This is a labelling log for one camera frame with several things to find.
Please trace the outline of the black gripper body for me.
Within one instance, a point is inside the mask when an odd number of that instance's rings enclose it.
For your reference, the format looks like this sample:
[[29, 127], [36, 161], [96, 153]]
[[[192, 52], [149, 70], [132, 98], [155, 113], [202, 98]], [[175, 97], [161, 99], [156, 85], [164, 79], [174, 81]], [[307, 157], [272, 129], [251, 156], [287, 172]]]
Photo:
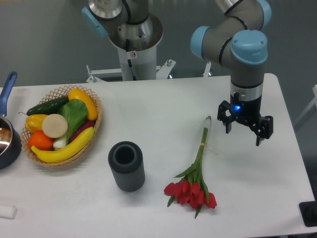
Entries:
[[261, 116], [263, 83], [253, 88], [244, 88], [230, 84], [230, 101], [223, 101], [218, 108], [230, 110], [234, 121], [247, 126], [256, 134], [262, 120], [273, 120], [272, 116]]

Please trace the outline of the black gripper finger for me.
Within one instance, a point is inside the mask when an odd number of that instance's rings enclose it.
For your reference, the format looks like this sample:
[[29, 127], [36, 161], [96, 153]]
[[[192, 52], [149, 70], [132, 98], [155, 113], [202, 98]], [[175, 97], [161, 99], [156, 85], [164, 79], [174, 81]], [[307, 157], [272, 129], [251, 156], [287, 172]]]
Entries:
[[256, 146], [259, 146], [260, 143], [269, 139], [273, 134], [273, 120], [262, 120], [256, 129]]
[[228, 134], [231, 131], [231, 124], [234, 121], [230, 110], [227, 108], [218, 108], [217, 119], [225, 126], [226, 134]]

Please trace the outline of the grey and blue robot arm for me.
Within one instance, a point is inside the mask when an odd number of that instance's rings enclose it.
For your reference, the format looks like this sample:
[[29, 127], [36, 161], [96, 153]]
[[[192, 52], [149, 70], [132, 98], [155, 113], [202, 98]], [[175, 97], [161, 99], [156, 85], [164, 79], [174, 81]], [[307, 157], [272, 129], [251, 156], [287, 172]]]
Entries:
[[[217, 119], [226, 131], [237, 122], [256, 134], [257, 143], [273, 134], [273, 118], [261, 116], [267, 37], [262, 28], [271, 19], [265, 0], [219, 0], [225, 20], [215, 28], [197, 28], [190, 41], [192, 53], [230, 70], [230, 101], [218, 107]], [[160, 20], [146, 0], [91, 0], [82, 9], [90, 29], [108, 37], [117, 48], [125, 81], [157, 78]]]

